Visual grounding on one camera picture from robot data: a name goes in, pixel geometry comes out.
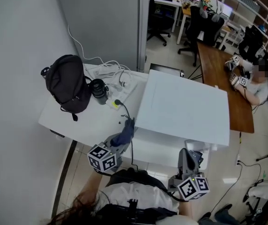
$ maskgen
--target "office chair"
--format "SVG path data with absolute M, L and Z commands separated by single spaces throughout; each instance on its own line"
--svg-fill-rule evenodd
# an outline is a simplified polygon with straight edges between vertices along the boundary
M 250 62 L 256 61 L 256 53 L 263 45 L 263 34 L 255 26 L 251 28 L 246 27 L 245 36 L 242 42 L 238 45 L 240 56 L 249 60 Z
M 161 36 L 161 34 L 167 34 L 170 38 L 171 35 L 169 32 L 163 31 L 170 29 L 173 26 L 174 19 L 167 17 L 166 13 L 163 10 L 163 14 L 155 14 L 156 5 L 154 0 L 149 1 L 149 21 L 148 21 L 148 33 L 150 34 L 147 41 L 149 41 L 152 37 L 157 37 L 161 41 L 163 41 L 163 46 L 166 46 L 166 40 Z
M 196 6 L 190 7 L 191 11 L 191 21 L 186 29 L 186 35 L 190 43 L 185 41 L 184 45 L 189 45 L 187 48 L 181 48 L 178 50 L 178 54 L 181 54 L 181 51 L 191 51 L 194 53 L 194 63 L 193 66 L 196 66 L 196 58 L 198 53 L 197 48 L 197 37 L 201 31 L 204 32 L 203 43 L 214 46 L 216 40 L 220 34 L 220 30 L 223 27 L 224 19 L 219 18 L 217 22 L 212 21 L 212 15 L 209 15 L 208 18 L 203 18 L 200 15 L 200 8 Z

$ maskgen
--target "wooden tabletop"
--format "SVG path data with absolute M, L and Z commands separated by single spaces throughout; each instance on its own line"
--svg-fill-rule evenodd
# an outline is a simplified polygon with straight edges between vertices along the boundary
M 230 129 L 254 133 L 252 107 L 238 91 L 234 91 L 229 82 L 229 72 L 224 69 L 224 63 L 232 55 L 198 42 L 203 83 L 212 87 L 218 86 L 228 93 Z
M 190 16 L 191 16 L 190 7 L 188 7 L 188 8 L 184 8 L 184 7 L 182 6 L 182 13 L 183 13 L 184 15 L 190 17 Z M 227 32 L 231 32 L 231 29 L 228 27 L 228 25 L 223 26 L 223 30 L 225 30 L 225 31 L 227 31 Z

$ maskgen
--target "desk leg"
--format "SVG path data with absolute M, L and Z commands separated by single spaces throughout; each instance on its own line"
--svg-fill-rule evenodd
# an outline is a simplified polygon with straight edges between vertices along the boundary
M 180 24 L 181 14 L 182 14 L 181 12 L 178 12 L 177 27 L 178 27 L 179 24 Z
M 180 28 L 180 32 L 179 32 L 179 35 L 178 35 L 177 44 L 180 44 L 186 18 L 187 18 L 187 16 L 186 15 L 183 15 L 183 19 L 182 19 L 182 23 L 181 23 L 181 28 Z
M 178 17 L 178 12 L 179 12 L 179 7 L 176 8 L 176 11 L 175 11 L 175 14 L 174 14 L 174 22 L 173 22 L 173 26 L 172 26 L 171 32 L 174 32 L 175 31 L 177 17 Z
M 219 50 L 221 50 L 222 47 L 223 47 L 223 45 L 226 43 L 226 40 L 228 39 L 228 35 L 229 35 L 229 33 L 230 33 L 230 32 L 227 31 L 226 34 L 224 35 L 224 38 L 223 38 L 221 44 L 220 44 L 219 47 L 218 47 Z

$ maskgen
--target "black backpack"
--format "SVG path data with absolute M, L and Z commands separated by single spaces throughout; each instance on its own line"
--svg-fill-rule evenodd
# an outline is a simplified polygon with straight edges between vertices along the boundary
M 91 92 L 86 83 L 90 78 L 84 75 L 82 60 L 76 55 L 64 55 L 58 58 L 46 72 L 46 88 L 61 105 L 60 109 L 71 113 L 84 111 L 89 103 Z

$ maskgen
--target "floor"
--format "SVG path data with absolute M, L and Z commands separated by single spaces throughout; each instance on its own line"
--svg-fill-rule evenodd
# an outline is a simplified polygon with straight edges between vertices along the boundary
M 166 47 L 156 38 L 152 38 L 147 43 L 148 59 L 145 72 L 148 72 L 151 63 L 180 68 L 184 70 L 185 77 L 188 77 L 190 73 L 193 72 L 192 54 L 190 52 L 181 55 L 177 54 L 178 49 L 183 47 L 182 45 L 176 44 L 178 29 L 179 28 L 176 28 L 171 38 L 166 38 L 168 42 Z M 242 133 L 241 144 L 239 144 L 239 132 L 231 131 L 229 147 L 211 152 L 209 164 L 205 171 L 210 192 L 192 202 L 195 220 L 198 220 L 204 213 L 211 211 L 227 189 L 237 181 L 241 171 L 241 166 L 235 165 L 238 154 L 240 155 L 240 160 L 247 165 L 254 164 L 256 158 L 268 154 L 268 103 L 258 108 L 253 115 L 253 119 L 254 134 Z M 58 212 L 63 211 L 71 205 L 92 172 L 92 168 L 88 164 L 86 156 L 89 149 L 89 146 L 80 143 L 77 144 L 65 179 Z M 161 180 L 164 184 L 167 184 L 169 177 L 177 173 L 177 168 L 173 167 L 135 160 L 134 163 L 136 163 L 140 169 L 147 170 L 149 174 Z M 268 158 L 259 163 L 262 166 L 260 179 L 264 178 L 264 180 L 268 180 Z M 130 165 L 130 159 L 123 159 L 122 168 L 128 168 Z M 239 181 L 223 198 L 215 211 L 222 208 L 225 204 L 232 203 L 233 207 L 230 210 L 230 214 L 236 219 L 242 219 L 248 212 L 246 204 L 242 203 L 242 198 L 247 189 L 257 180 L 258 176 L 258 166 L 243 167 Z M 108 181 L 109 177 L 103 176 L 100 189 L 105 187 Z

